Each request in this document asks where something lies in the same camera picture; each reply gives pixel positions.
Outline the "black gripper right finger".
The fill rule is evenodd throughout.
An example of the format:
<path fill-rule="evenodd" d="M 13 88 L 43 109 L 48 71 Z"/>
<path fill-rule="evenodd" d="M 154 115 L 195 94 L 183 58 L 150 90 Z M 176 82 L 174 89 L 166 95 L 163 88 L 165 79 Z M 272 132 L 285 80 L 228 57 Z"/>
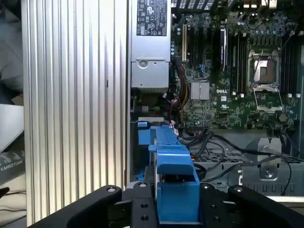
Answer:
<path fill-rule="evenodd" d="M 204 228 L 302 228 L 304 216 L 248 187 L 227 193 L 200 184 L 200 220 Z"/>

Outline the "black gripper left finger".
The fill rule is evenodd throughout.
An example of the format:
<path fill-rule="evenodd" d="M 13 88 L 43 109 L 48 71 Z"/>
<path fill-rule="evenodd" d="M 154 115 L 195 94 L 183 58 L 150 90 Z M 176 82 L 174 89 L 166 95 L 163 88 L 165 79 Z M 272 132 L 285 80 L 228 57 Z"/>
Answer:
<path fill-rule="evenodd" d="M 33 228 L 158 228 L 152 186 L 103 186 L 32 224 Z"/>

